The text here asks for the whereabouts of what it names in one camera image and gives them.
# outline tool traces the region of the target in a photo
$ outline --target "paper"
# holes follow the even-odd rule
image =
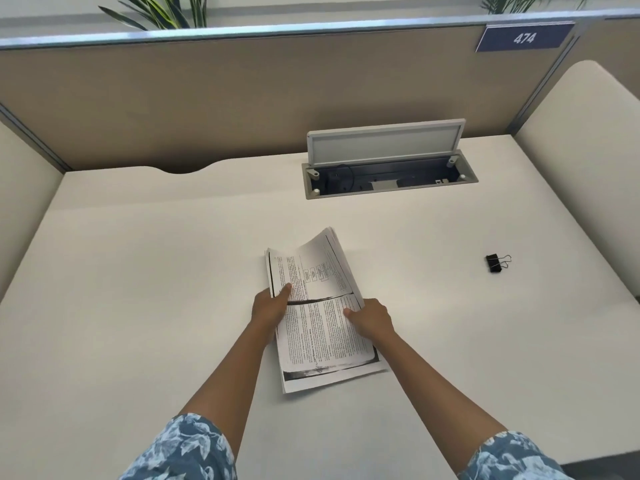
[[[276,341],[284,392],[331,384],[387,368],[343,310],[360,310],[362,295],[333,229],[291,253],[265,253],[271,295],[293,285]]]

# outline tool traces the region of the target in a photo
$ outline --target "forearm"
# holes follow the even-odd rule
[[[432,368],[400,336],[374,341],[455,473],[505,427]]]
[[[264,347],[260,326],[249,323],[212,375],[180,414],[196,413],[215,424],[227,437],[236,457],[253,400]]]

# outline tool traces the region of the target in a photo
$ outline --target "blue floral sleeve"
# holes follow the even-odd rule
[[[197,414],[173,418],[120,480],[236,480],[234,454],[211,421]]]
[[[571,480],[560,465],[528,437],[505,431],[489,438],[469,461],[460,480]]]

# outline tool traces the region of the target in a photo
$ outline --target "blue sign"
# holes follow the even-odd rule
[[[488,25],[476,52],[558,48],[569,35],[574,24],[574,22],[556,22],[530,25]]]

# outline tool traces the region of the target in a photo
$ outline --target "palm plant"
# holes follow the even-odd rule
[[[140,15],[146,21],[160,30],[171,29],[190,29],[191,26],[187,20],[187,15],[182,11],[180,0],[126,0],[125,3],[118,0],[118,3],[124,5],[130,10]],[[189,0],[191,5],[191,16],[193,18],[194,28],[207,26],[207,0]],[[139,30],[148,30],[144,25],[137,21],[118,13],[110,8],[99,6],[103,12],[117,21],[124,23],[129,27]]]
[[[535,3],[542,3],[545,0],[483,0],[480,5],[491,14],[498,13],[524,13]],[[587,0],[580,0],[578,8],[582,8]]]

